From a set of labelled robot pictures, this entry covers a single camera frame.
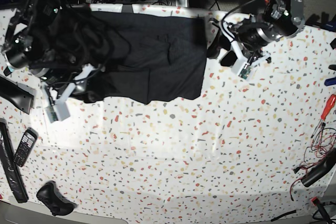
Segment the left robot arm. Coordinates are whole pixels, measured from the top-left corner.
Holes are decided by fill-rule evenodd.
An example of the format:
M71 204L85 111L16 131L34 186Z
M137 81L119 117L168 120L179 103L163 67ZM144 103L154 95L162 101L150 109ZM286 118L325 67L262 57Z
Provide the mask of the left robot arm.
M256 67L266 61L271 63L271 54L263 51L268 44L282 38L293 38L303 31L304 0L265 0L263 13L250 15L240 22L229 22L229 15L239 10L235 7L219 20L210 18L209 23L218 28L214 41L208 47L207 57L216 59L221 49L226 53L220 64L244 80L249 80Z

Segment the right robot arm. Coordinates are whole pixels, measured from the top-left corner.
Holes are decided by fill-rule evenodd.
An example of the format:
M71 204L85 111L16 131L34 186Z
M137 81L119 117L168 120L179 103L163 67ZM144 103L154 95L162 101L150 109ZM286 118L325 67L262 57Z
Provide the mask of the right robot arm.
M51 122L70 116L67 100L108 97L151 101L200 96L206 60L224 46L206 40L212 18L153 16L23 0L10 19L2 53L5 74L27 67L41 80Z

